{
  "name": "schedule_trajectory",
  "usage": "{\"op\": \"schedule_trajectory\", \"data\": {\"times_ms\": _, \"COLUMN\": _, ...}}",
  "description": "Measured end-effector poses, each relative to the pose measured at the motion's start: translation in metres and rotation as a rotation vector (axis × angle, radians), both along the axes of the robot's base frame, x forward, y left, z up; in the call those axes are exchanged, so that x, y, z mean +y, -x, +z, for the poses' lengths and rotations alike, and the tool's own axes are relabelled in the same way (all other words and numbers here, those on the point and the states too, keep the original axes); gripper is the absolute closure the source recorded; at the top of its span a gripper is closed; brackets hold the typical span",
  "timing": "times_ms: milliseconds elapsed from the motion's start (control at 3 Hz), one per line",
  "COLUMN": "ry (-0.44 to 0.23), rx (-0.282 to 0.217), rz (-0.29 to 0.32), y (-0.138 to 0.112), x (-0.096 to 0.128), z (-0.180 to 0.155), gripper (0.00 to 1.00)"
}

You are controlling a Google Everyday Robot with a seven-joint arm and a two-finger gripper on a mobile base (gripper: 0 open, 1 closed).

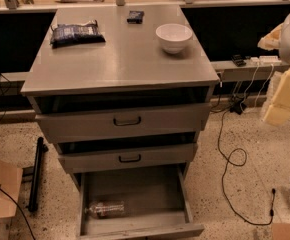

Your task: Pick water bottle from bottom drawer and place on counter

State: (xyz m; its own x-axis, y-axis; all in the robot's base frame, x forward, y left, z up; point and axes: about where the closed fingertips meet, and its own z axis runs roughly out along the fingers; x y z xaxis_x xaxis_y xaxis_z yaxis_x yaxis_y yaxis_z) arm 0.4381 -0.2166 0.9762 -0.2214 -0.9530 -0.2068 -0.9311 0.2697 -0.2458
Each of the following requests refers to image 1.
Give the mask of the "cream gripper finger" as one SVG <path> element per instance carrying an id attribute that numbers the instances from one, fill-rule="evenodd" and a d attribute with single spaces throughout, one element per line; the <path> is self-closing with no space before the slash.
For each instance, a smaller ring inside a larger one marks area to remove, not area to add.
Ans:
<path id="1" fill-rule="evenodd" d="M 280 48 L 282 26 L 283 24 L 279 24 L 270 33 L 262 37 L 257 46 L 267 51 L 278 50 Z"/>
<path id="2" fill-rule="evenodd" d="M 290 118 L 290 68 L 275 72 L 270 79 L 262 120 L 273 126 L 284 124 Z"/>

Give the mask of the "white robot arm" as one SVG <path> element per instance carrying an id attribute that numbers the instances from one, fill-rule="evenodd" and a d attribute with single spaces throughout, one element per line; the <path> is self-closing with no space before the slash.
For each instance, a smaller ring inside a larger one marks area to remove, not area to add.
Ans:
<path id="1" fill-rule="evenodd" d="M 290 14 L 284 22 L 275 27 L 258 42 L 264 50 L 278 50 L 281 60 L 290 65 Z M 272 77 L 274 92 L 267 92 L 268 98 L 263 106 L 263 121 L 279 126 L 290 118 L 290 67 L 280 79 Z"/>

